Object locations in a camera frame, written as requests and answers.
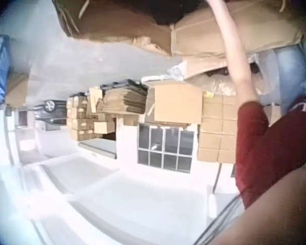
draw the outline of dark car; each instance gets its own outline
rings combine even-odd
[[[67,124],[66,101],[49,100],[33,108],[35,120],[44,121],[51,125],[64,126]]]

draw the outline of person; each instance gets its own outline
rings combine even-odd
[[[279,64],[284,115],[269,126],[235,22],[223,0],[207,2],[236,88],[235,179],[245,212],[212,241],[203,233],[195,244],[306,244],[306,59],[296,46],[275,50],[287,62]],[[295,55],[301,59],[288,60]]]

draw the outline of cardboard sheet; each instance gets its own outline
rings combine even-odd
[[[156,121],[200,124],[202,91],[189,84],[155,87]]]
[[[279,13],[277,6],[264,5],[267,1],[227,3],[248,53],[301,40],[302,34],[293,24],[293,15]],[[124,42],[164,55],[224,57],[222,37],[210,8],[186,15],[171,28],[157,25],[151,16],[132,12],[120,0],[90,1],[84,9],[85,2],[54,1],[61,26],[68,36],[96,42]]]

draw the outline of car wheel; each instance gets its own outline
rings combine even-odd
[[[54,101],[45,101],[44,110],[48,113],[53,112],[56,109],[56,103]]]

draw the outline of red shirt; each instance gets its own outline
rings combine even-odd
[[[306,96],[275,124],[263,106],[248,102],[238,111],[236,186],[245,208],[278,180],[306,163]]]

